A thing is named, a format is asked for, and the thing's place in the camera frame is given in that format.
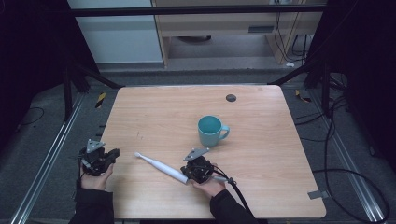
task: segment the aluminum rail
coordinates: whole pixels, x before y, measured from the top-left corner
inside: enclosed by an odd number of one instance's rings
[[[67,135],[70,132],[71,127],[73,126],[74,121],[78,115],[78,111],[81,109],[81,103],[84,99],[85,94],[79,93],[74,105],[74,112],[71,114],[70,119],[65,121],[61,127],[61,130],[58,132],[54,142],[52,143],[51,148],[47,154],[46,159],[44,159],[40,169],[35,176],[35,180],[33,181],[32,185],[30,186],[28,192],[26,193],[25,197],[23,198],[20,206],[18,207],[17,211],[14,213],[13,217],[11,218],[11,224],[23,224],[27,221],[27,218],[30,215],[30,212],[35,205],[35,201],[38,198],[41,190],[44,187],[44,184],[50,174],[53,164],[56,161],[56,158],[61,151],[62,146],[64,145],[64,141]]]
[[[318,111],[321,111],[320,97],[318,91],[310,90],[309,93],[311,94],[313,102],[317,106]],[[325,116],[322,116],[322,119],[326,127],[330,128],[329,119],[327,119]],[[340,135],[336,130],[330,141],[332,142],[332,145],[334,146],[338,158],[340,159],[344,168],[359,173],[358,166],[350,157],[346,146],[344,145]],[[348,175],[348,177],[350,183],[352,184],[352,187],[358,195],[359,200],[361,201],[361,205],[363,206],[367,217],[373,222],[383,219],[385,216],[382,213],[381,208],[379,207],[373,193],[370,191],[370,188],[368,184],[364,181],[364,179],[355,175]]]

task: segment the black sleeve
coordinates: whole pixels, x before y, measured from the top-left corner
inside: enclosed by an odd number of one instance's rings
[[[210,200],[210,212],[219,224],[259,223],[227,189]]]
[[[113,193],[96,189],[77,189],[76,213],[70,224],[114,223]]]

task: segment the hand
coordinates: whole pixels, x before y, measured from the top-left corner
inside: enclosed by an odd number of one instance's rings
[[[211,199],[212,197],[215,197],[218,193],[220,193],[221,191],[223,191],[225,189],[224,181],[218,181],[214,178],[209,178],[206,182],[204,182],[202,184],[198,184],[194,180],[192,180],[191,182],[192,182],[192,185],[196,189],[200,189],[201,191],[203,191],[209,199]]]
[[[105,190],[106,189],[106,182],[108,178],[113,174],[113,166],[114,163],[111,163],[106,172],[99,175],[99,176],[93,176],[93,175],[87,175],[84,174],[81,178],[81,187],[83,189],[98,189],[98,190]]]

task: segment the gray floor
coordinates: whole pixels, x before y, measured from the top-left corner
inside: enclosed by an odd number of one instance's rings
[[[136,68],[132,72],[104,73],[106,77],[127,86],[136,85],[185,85],[185,84],[231,84],[231,83],[267,83],[285,76],[292,68],[285,64],[277,64],[272,56],[264,36],[213,36],[211,40],[202,42],[196,39],[174,38],[169,52],[170,60],[166,68]],[[305,91],[302,89],[304,76],[298,76],[284,85],[290,113],[294,118],[318,113],[315,103],[307,103],[295,95],[300,89],[308,97],[315,99],[319,90]],[[46,179],[42,190],[31,208],[29,223],[67,223],[73,216],[74,203],[71,196],[76,180],[76,156],[86,144],[87,139],[100,140],[103,125],[106,124],[111,106],[117,95],[116,90],[89,78],[92,88],[87,94],[74,91],[74,99],[82,97],[81,109],[62,144],[59,154]],[[106,99],[101,108],[94,105],[98,95],[105,91]],[[332,91],[332,98],[341,95]],[[54,142],[57,133],[63,125],[64,105],[62,86],[44,91],[35,97],[32,108],[14,134],[7,146],[6,153],[0,158],[0,223],[8,223],[16,213],[26,192],[35,180],[35,175]],[[311,119],[297,119],[296,123]],[[326,119],[317,119],[306,125],[297,125],[297,131],[302,138],[304,150],[312,170],[323,168],[324,142],[327,127]],[[362,137],[353,117],[342,106],[334,113],[334,125],[347,148],[348,155],[354,161],[361,174],[366,175],[383,192],[389,202],[391,211],[396,208],[393,196],[396,188],[396,175],[390,170],[384,159],[372,157],[368,145]],[[345,163],[334,145],[337,135],[329,144],[329,168],[342,168]],[[320,190],[326,190],[323,174],[315,174]],[[351,184],[351,177],[345,174],[329,174],[333,197],[338,199],[353,214],[367,219],[361,198],[356,188]],[[380,209],[385,212],[377,193],[370,189]],[[270,223],[361,223],[343,212],[331,198],[323,200],[327,215],[321,219],[270,220]],[[391,213],[388,223],[396,223],[396,216]]]

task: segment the metal bracket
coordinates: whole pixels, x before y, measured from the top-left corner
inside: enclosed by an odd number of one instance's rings
[[[308,196],[311,200],[316,198],[325,199],[330,197],[329,193],[326,190],[324,191],[317,190],[317,191],[308,192]]]
[[[206,152],[209,151],[209,148],[193,148],[192,151],[184,158],[183,161],[192,161],[197,159],[198,157],[204,155]]]
[[[91,153],[104,145],[105,145],[104,142],[97,142],[97,141],[92,141],[91,139],[88,139],[87,153]]]

